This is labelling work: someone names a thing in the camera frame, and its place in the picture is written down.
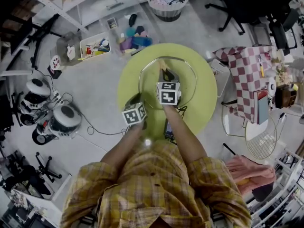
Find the colorful fabric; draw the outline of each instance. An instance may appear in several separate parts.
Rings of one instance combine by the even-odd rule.
[[[266,88],[265,78],[262,77],[258,56],[264,71],[273,66],[270,52],[274,47],[230,47],[221,48],[213,54],[219,61],[228,62],[229,69],[237,88],[237,107],[230,107],[231,114],[240,116],[254,123],[254,92]]]
[[[242,195],[276,180],[276,171],[272,166],[260,165],[244,155],[235,155],[226,166]]]
[[[96,206],[99,228],[147,228],[157,218],[171,227],[209,228],[209,208],[223,213],[234,227],[251,223],[224,162],[205,157],[186,168],[178,148],[165,141],[135,151],[120,174],[102,162],[82,167],[68,195],[61,227],[71,227]]]

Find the white cube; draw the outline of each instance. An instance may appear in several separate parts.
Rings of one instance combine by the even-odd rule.
[[[156,95],[162,105],[177,105],[181,96],[181,84],[171,82],[157,82]]]
[[[142,102],[126,106],[122,114],[128,126],[141,123],[147,117],[147,112]]]

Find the person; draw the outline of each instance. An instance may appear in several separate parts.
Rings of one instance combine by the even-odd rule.
[[[233,227],[251,217],[224,162],[208,157],[174,106],[164,105],[177,146],[156,141],[138,150],[133,126],[101,162],[82,167],[68,194],[61,227],[211,227],[217,210]]]

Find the pink cloth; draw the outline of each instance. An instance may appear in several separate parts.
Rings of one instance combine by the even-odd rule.
[[[237,186],[242,195],[276,180],[276,171],[272,166],[257,164],[244,155],[235,155],[226,166],[235,183],[249,178],[249,182]]]

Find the wall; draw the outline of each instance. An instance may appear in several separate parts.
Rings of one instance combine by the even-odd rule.
[[[8,209],[10,199],[6,196],[4,189],[0,188],[0,218]]]

